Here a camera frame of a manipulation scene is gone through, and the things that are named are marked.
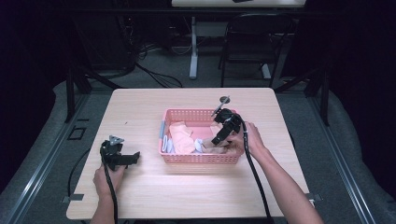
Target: forearm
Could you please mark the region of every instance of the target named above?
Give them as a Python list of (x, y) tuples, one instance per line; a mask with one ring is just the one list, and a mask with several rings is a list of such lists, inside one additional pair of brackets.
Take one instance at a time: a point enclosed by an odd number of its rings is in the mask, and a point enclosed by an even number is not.
[(314, 206), (309, 202), (291, 176), (277, 163), (267, 148), (257, 150), (255, 159), (263, 169), (282, 213), (292, 223), (323, 223)]
[(110, 195), (99, 198), (91, 224), (114, 223), (114, 203)]

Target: table top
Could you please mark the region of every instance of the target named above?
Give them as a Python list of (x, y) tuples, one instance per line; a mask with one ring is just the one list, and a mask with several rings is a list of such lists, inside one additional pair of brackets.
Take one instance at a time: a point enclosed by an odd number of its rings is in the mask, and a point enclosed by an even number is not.
[(173, 7), (303, 7), (305, 0), (172, 0)]
[[(258, 127), (280, 165), (308, 192), (276, 96), (266, 88), (121, 89), (113, 92), (67, 209), (70, 219), (91, 219), (98, 196), (92, 182), (100, 166), (99, 148), (110, 135), (125, 139), (122, 155), (140, 151), (117, 194), (119, 218), (265, 217), (254, 176), (243, 154), (237, 164), (165, 163), (159, 153), (163, 114), (168, 108), (235, 109)], [(260, 165), (254, 161), (273, 217), (283, 217)]]

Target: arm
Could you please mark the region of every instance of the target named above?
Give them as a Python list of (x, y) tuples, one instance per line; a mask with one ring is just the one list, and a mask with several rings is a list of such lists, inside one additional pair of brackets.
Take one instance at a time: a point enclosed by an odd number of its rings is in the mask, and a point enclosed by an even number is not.
[[(268, 179), (280, 210), (286, 220), (292, 223), (323, 223), (318, 211), (308, 201), (303, 191), (291, 176), (277, 163), (253, 123), (246, 122), (250, 154), (259, 163)], [(243, 147), (243, 132), (227, 138)]]
[[(120, 166), (117, 171), (108, 169), (108, 174), (110, 175), (111, 182), (116, 192), (120, 187), (124, 170), (125, 166)], [(105, 167), (103, 164), (96, 170), (93, 183), (96, 186), (99, 202), (95, 214), (92, 217), (91, 224), (114, 223), (114, 203), (111, 197), (110, 187), (106, 182)]]

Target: human hand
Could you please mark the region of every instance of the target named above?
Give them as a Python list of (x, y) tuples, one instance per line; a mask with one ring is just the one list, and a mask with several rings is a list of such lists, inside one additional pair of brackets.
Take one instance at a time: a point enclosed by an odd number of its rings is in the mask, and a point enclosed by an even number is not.
[[(125, 168), (126, 166), (120, 166), (116, 171), (108, 169), (111, 183), (113, 184), (113, 188), (116, 192), (117, 189), (120, 187)], [(101, 164), (99, 169), (95, 171), (93, 183), (96, 186), (96, 192), (99, 195), (99, 198), (111, 196), (110, 187), (108, 186), (106, 181), (105, 166), (103, 164)]]
[[(247, 126), (247, 145), (249, 152), (253, 157), (259, 154), (259, 151), (265, 150), (266, 147), (260, 136), (259, 129), (251, 122), (245, 122)], [(241, 125), (241, 131), (239, 133), (232, 133), (227, 138), (227, 141), (234, 142), (239, 148), (244, 149), (244, 132)]]

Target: table leg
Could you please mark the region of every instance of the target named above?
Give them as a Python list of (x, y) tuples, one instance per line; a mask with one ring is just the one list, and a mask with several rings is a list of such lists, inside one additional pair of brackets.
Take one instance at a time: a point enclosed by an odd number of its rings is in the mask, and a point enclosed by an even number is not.
[(195, 17), (191, 20), (191, 65), (190, 65), (190, 79), (197, 78), (197, 66), (198, 66), (198, 49), (197, 49), (197, 34), (195, 31), (196, 22)]

